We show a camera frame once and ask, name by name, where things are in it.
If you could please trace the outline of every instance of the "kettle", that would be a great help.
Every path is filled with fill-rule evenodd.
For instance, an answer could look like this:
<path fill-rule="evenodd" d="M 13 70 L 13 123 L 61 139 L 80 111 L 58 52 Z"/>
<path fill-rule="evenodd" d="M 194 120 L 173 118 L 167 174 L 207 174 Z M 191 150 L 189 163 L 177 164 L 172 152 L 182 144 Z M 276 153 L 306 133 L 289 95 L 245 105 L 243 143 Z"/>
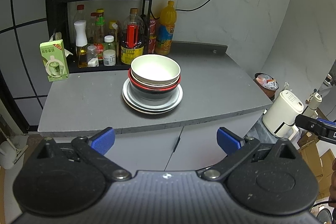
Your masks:
<path fill-rule="evenodd" d="M 283 138 L 289 135 L 288 139 L 291 140 L 299 131 L 295 117 L 302 114 L 303 110 L 304 105 L 300 99 L 290 90 L 283 90 L 263 115 L 262 122 L 274 136 Z"/>

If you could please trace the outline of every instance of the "bowl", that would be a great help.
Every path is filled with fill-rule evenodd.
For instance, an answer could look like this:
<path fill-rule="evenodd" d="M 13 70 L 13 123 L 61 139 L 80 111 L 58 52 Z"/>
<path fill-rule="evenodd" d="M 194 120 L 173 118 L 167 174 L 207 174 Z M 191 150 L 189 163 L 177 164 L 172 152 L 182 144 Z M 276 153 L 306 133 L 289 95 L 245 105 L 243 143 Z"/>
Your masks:
<path fill-rule="evenodd" d="M 146 100 L 150 100 L 150 101 L 162 101 L 162 100 L 166 100 L 169 97 L 171 97 L 172 93 L 174 90 L 168 90 L 165 92 L 151 92 L 151 91 L 147 91 L 147 90 L 142 90 L 140 88 L 138 88 L 137 86 L 135 86 L 132 82 L 131 82 L 131 87 L 133 90 L 133 94 L 135 96 L 144 98 Z"/>
<path fill-rule="evenodd" d="M 137 80 L 149 85 L 168 85 L 179 78 L 180 66 L 169 57 L 157 54 L 141 55 L 131 63 Z"/>
<path fill-rule="evenodd" d="M 256 74 L 254 75 L 254 79 L 253 79 L 253 81 L 255 81 L 255 82 L 257 83 L 257 85 L 261 88 L 261 90 L 267 95 L 267 97 L 271 99 L 271 98 L 275 95 L 275 92 L 277 91 L 277 89 L 279 88 L 279 84 L 278 84 L 278 87 L 277 87 L 275 90 L 271 90 L 271 89 L 269 89 L 269 88 L 266 88 L 266 87 L 264 87 L 262 84 L 260 84 L 260 83 L 258 82 L 257 77 L 258 77 L 259 75 L 265 75 L 265 73 L 261 73 L 261 72 L 256 73 Z"/>
<path fill-rule="evenodd" d="M 139 81 L 134 75 L 133 75 L 133 72 L 131 71 L 130 69 L 130 72 L 131 72 L 131 77 L 133 78 L 133 80 L 135 82 L 137 82 L 139 85 L 141 86 L 145 86 L 149 89 L 152 89 L 152 90 L 161 90 L 161 89 L 166 89 L 166 88 L 170 88 L 172 87 L 173 85 L 176 85 L 176 84 L 179 84 L 181 82 L 181 75 L 179 76 L 179 78 L 177 78 L 177 80 L 175 80 L 173 83 L 171 84 L 167 84 L 167 85 L 149 85 L 149 84 L 146 84 L 146 83 L 143 83 L 141 81 Z"/>
<path fill-rule="evenodd" d="M 131 84 L 133 86 L 135 86 L 136 89 L 138 89 L 140 91 L 145 91 L 145 92 L 150 93 L 150 94 L 167 93 L 167 92 L 170 92 L 170 91 L 174 90 L 179 85 L 179 82 L 178 82 L 178 83 L 175 83 L 175 85 L 173 85 L 173 86 L 171 86 L 169 88 L 164 88 L 164 89 L 160 89 L 160 90 L 154 90 L 154 89 L 150 89 L 150 88 L 147 88 L 145 86 L 142 86 L 142 85 L 138 84 L 133 79 L 133 77 L 131 75 L 131 70 L 128 70 L 128 78 L 130 79 Z"/>

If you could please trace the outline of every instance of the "white cabinet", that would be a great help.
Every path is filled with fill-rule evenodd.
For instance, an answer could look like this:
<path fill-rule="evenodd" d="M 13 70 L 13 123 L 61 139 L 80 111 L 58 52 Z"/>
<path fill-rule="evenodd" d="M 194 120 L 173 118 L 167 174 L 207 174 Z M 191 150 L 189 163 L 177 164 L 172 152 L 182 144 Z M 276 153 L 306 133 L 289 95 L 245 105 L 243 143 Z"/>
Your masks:
<path fill-rule="evenodd" d="M 105 157 L 132 175 L 137 170 L 164 170 L 181 130 L 182 127 L 118 134 Z"/>
<path fill-rule="evenodd" d="M 226 156 L 217 144 L 218 128 L 226 127 L 243 137 L 262 113 L 263 110 L 219 121 L 185 126 L 166 170 L 197 170 L 216 164 Z"/>

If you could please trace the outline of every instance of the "white fan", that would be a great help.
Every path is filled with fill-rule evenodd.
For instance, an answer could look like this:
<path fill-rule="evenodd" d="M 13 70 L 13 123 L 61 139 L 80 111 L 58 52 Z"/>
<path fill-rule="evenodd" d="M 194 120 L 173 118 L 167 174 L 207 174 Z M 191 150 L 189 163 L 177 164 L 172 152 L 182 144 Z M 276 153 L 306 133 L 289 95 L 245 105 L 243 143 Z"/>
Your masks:
<path fill-rule="evenodd" d="M 0 131 L 7 140 L 0 144 L 0 166 L 4 169 L 11 169 L 24 154 L 28 145 L 23 149 L 17 149 L 1 128 Z"/>

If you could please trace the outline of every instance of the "white bottle cap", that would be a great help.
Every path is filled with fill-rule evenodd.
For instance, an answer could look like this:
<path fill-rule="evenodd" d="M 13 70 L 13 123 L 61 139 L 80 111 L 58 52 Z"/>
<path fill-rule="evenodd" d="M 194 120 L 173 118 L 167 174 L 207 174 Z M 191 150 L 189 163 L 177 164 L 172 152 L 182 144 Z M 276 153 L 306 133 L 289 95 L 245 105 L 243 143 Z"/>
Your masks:
<path fill-rule="evenodd" d="M 113 42 L 114 41 L 113 35 L 107 35 L 106 37 L 104 37 L 104 41 L 105 42 Z"/>
<path fill-rule="evenodd" d="M 86 20 L 78 20 L 74 23 L 76 29 L 76 46 L 83 47 L 87 45 L 87 38 L 85 34 Z"/>

